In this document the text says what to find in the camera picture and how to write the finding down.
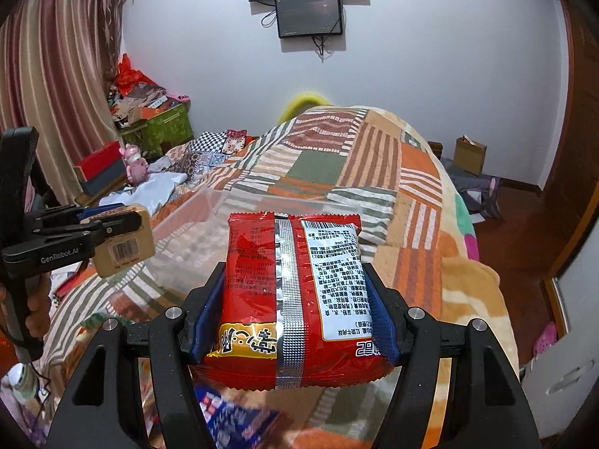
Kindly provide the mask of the left hand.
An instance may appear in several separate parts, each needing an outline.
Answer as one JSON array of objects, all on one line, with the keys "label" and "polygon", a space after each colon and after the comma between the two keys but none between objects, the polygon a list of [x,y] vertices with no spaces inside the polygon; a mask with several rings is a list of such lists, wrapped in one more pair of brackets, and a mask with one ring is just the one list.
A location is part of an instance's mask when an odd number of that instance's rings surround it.
[{"label": "left hand", "polygon": [[37,284],[30,289],[27,297],[27,306],[30,315],[27,316],[25,325],[32,337],[42,339],[50,328],[51,279],[49,274],[37,277]]}]

